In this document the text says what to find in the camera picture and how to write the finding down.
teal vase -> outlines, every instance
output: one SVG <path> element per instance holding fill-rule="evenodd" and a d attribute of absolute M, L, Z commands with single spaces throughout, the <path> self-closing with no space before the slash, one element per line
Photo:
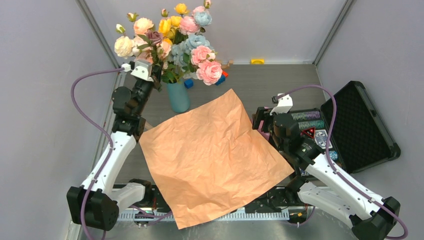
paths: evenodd
<path fill-rule="evenodd" d="M 190 99 L 187 89 L 182 83 L 168 83 L 166 85 L 171 108 L 174 112 L 184 113 L 190 108 Z"/>

orange cloth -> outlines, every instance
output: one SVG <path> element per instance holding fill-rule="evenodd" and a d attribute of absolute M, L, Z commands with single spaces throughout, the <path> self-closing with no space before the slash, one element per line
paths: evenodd
<path fill-rule="evenodd" d="M 293 172 L 252 130 L 232 89 L 143 133 L 139 142 L 178 229 L 243 207 Z"/>

flower bouquet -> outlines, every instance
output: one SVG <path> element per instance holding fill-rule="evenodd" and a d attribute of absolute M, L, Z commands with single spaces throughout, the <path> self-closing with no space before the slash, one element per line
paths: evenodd
<path fill-rule="evenodd" d="M 120 24 L 116 31 L 123 34 L 114 45 L 119 57 L 135 57 L 162 66 L 161 81 L 167 84 L 178 83 L 182 79 L 203 80 L 206 85 L 215 84 L 222 75 L 221 64 L 215 61 L 216 52 L 202 35 L 205 27 L 212 23 L 209 13 L 210 0 L 203 6 L 189 11 L 184 3 L 174 9 L 178 15 L 169 16 L 162 9 L 163 19 L 157 29 L 147 18 L 139 18 L 137 13 L 128 13 L 133 22 L 135 37 L 130 38 Z"/>

blue block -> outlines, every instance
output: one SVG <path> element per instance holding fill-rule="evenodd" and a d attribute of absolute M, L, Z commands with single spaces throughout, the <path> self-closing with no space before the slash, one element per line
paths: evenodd
<path fill-rule="evenodd" d="M 225 76 L 224 74 L 221 75 L 221 78 L 215 83 L 216 86 L 222 84 L 223 82 L 225 82 Z"/>
<path fill-rule="evenodd" d="M 194 85 L 195 83 L 193 82 L 193 80 L 190 78 L 190 79 L 187 79 L 187 80 L 185 80 L 184 81 L 184 86 L 187 88 L 187 89 L 189 89 L 189 88 L 191 88 L 191 87 L 193 87 L 193 85 Z"/>

white wall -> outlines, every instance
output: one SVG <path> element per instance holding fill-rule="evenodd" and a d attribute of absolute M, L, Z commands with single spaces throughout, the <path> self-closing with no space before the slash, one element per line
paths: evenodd
<path fill-rule="evenodd" d="M 267 63 L 312 63 L 345 0 L 212 0 L 212 24 L 206 37 L 226 62 L 249 63 L 264 58 Z M 132 34 L 127 13 L 137 12 L 155 24 L 161 9 L 175 15 L 174 7 L 189 9 L 203 0 L 87 0 L 100 28 L 112 47 L 120 23 Z"/>
<path fill-rule="evenodd" d="M 357 0 L 318 66 L 336 92 L 364 83 L 402 154 L 355 177 L 400 201 L 410 240 L 423 239 L 424 1 Z M 391 236 L 402 234 L 397 226 Z"/>
<path fill-rule="evenodd" d="M 6 0 L 0 7 L 0 233 L 63 240 L 66 193 L 88 175 L 100 133 L 74 109 L 81 75 L 112 68 L 74 0 Z M 76 99 L 103 121 L 115 75 L 81 82 Z"/>

